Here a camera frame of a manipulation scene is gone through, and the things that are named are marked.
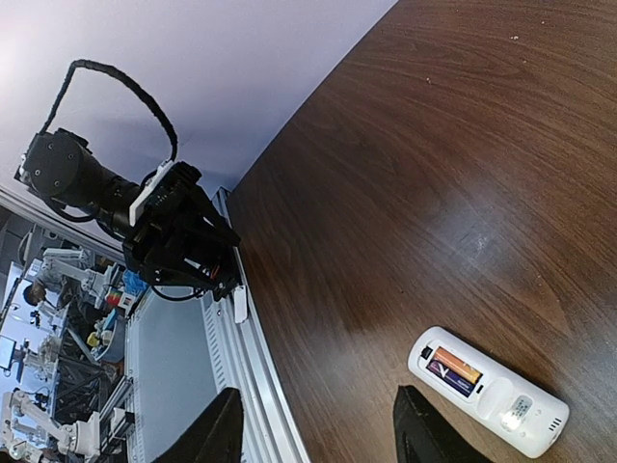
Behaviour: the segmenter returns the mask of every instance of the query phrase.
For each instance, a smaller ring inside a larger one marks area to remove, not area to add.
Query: white wall
[[[44,121],[69,63],[124,70],[174,123],[179,157],[212,194],[233,188],[298,107],[395,0],[2,2],[0,186]],[[140,180],[169,152],[120,83],[79,71],[56,125]]]

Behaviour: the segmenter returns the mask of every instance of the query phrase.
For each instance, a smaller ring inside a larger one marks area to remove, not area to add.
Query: wooden table
[[[432,325],[570,404],[541,461],[615,461],[616,95],[615,0],[402,0],[284,128],[229,207],[313,461],[394,461],[410,383],[524,460],[407,371]]]

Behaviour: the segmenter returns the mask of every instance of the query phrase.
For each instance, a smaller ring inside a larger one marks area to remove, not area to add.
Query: gray panel
[[[173,303],[152,297],[144,309],[139,322],[139,371],[147,381],[140,381],[140,402],[145,458],[153,461],[217,392],[200,301]]]

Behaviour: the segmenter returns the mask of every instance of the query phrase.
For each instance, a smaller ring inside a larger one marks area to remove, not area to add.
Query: yellow object
[[[99,344],[99,340],[96,337],[96,333],[90,333],[88,336],[88,340],[86,341],[90,347],[97,347]]]

